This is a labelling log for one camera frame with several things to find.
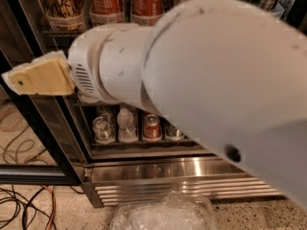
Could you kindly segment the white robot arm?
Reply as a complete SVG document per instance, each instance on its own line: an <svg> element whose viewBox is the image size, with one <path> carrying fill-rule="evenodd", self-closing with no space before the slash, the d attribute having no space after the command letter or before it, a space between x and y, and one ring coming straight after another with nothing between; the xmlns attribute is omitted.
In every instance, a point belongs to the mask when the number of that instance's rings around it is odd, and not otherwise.
<svg viewBox="0 0 307 230"><path fill-rule="evenodd" d="M157 114L307 206L307 36L239 0L190 0L108 24L3 74L19 95L75 90Z"/></svg>

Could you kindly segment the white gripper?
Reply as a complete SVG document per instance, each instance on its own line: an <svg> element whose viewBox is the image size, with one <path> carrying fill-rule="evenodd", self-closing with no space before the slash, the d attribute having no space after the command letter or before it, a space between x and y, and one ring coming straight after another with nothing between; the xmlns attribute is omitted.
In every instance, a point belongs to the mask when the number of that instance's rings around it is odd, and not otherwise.
<svg viewBox="0 0 307 230"><path fill-rule="evenodd" d="M112 87L117 85L114 74L125 65L116 52L122 49L117 35L128 28L126 23L94 27L74 40L68 61L63 51L50 52L13 67L1 77L17 95L65 96L73 94L77 85L87 98L121 104L122 96L117 96Z"/></svg>

